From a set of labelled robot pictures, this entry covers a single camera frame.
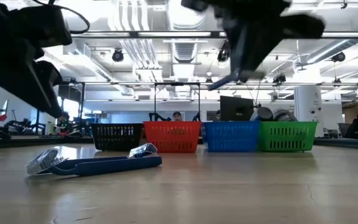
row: plastic basket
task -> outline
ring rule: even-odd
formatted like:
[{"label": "plastic basket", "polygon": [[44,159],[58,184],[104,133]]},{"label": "plastic basket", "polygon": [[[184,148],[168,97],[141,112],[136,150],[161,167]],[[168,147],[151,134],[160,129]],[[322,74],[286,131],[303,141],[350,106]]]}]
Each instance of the plastic basket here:
[{"label": "plastic basket", "polygon": [[265,152],[310,151],[317,122],[262,122],[259,149]]},{"label": "plastic basket", "polygon": [[94,146],[102,151],[130,151],[139,146],[143,124],[91,124]]},{"label": "plastic basket", "polygon": [[208,152],[255,152],[260,122],[208,122],[201,132]]},{"label": "plastic basket", "polygon": [[199,121],[145,121],[147,142],[160,152],[195,152]]}]

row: wooden table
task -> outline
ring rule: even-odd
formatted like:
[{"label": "wooden table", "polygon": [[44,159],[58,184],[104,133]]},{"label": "wooden table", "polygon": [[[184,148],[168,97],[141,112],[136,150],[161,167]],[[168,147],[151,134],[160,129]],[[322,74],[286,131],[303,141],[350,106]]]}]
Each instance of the wooden table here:
[{"label": "wooden table", "polygon": [[[0,149],[0,223],[355,224],[358,150],[163,154],[163,166],[93,177],[28,178],[48,146]],[[92,145],[65,157],[116,156]]]}]

